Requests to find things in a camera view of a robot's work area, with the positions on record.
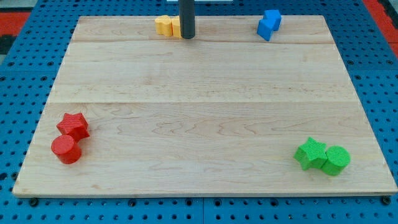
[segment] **red block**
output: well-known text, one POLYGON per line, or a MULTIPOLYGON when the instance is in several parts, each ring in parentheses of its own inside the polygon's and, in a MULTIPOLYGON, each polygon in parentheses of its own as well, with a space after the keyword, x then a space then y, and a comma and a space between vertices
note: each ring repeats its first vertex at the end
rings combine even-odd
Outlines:
POLYGON ((65 113, 62 121, 57 124, 57 128, 60 130, 61 134, 71 136, 76 142, 90 136, 87 131, 87 127, 88 123, 82 113, 65 113))
POLYGON ((69 135, 61 135, 54 139, 51 150, 64 164, 72 164, 81 156, 80 147, 69 135))

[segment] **blue block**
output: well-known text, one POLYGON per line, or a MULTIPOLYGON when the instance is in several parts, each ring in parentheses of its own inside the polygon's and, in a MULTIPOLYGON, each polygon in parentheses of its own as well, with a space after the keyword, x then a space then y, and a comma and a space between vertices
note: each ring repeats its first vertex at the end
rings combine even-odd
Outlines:
POLYGON ((272 33, 274 30, 272 29, 274 26, 274 21, 267 19, 260 19, 259 26, 257 27, 257 34, 264 38, 266 41, 271 39, 272 33))
POLYGON ((282 16, 281 16, 279 10, 277 10, 277 9, 265 10, 263 19, 275 21, 274 25, 272 27, 272 30, 273 31, 279 30, 280 22, 282 20, 282 16))

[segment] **green block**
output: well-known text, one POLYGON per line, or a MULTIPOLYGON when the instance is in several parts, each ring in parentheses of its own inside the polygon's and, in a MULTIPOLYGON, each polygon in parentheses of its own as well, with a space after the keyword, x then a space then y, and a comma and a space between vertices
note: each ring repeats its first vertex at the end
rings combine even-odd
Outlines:
POLYGON ((338 175, 351 160, 347 150, 341 146, 330 147, 326 152, 326 156, 328 160, 321 170, 328 175, 338 175))
POLYGON ((309 168, 320 169, 328 159, 325 149, 325 143, 317 142, 309 137, 305 144, 298 147, 294 154, 294 159, 300 163, 303 170, 309 168))

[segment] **plastic toy block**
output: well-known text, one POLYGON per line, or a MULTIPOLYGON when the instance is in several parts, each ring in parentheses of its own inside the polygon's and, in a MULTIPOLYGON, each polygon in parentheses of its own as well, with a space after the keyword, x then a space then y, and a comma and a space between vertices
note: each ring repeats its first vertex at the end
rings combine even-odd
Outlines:
POLYGON ((64 164, 72 164, 81 156, 80 147, 69 135, 61 135, 54 139, 51 150, 64 164))
POLYGON ((87 131, 88 123, 82 113, 63 115, 63 119, 57 124, 61 134, 71 136, 76 142, 83 138, 87 138, 90 134, 87 131))
POLYGON ((282 16, 279 10, 265 10, 263 19, 275 21, 274 25, 272 26, 273 31, 278 31, 280 22, 282 21, 282 16))
POLYGON ((172 19, 172 26, 173 26, 173 36, 182 38, 181 37, 181 28, 180 28, 180 17, 176 16, 172 19))
POLYGON ((274 21, 261 19, 257 27, 257 34, 260 35, 264 40, 270 41, 272 33, 274 31, 272 29, 273 26, 274 26, 274 21))
POLYGON ((173 35, 172 20, 169 16, 159 16, 155 19, 156 33, 171 37, 173 35))
POLYGON ((327 152, 328 160, 321 170, 328 175, 338 175, 349 164, 350 156, 347 150, 341 146, 332 146, 327 152))
POLYGON ((309 137, 305 144, 298 147, 294 154, 294 159, 300 163, 303 170, 309 168, 320 169, 328 159, 325 149, 325 143, 317 142, 309 137))

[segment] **blue pegboard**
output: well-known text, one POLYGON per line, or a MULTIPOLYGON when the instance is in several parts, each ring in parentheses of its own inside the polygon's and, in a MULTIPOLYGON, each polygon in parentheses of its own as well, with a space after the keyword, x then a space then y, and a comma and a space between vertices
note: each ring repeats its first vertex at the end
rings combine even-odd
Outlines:
MULTIPOLYGON (((234 0, 197 15, 325 16, 398 181, 398 62, 360 0, 234 0)), ((0 67, 0 223, 392 223, 398 198, 50 199, 11 194, 79 16, 178 14, 164 0, 39 0, 0 67)))

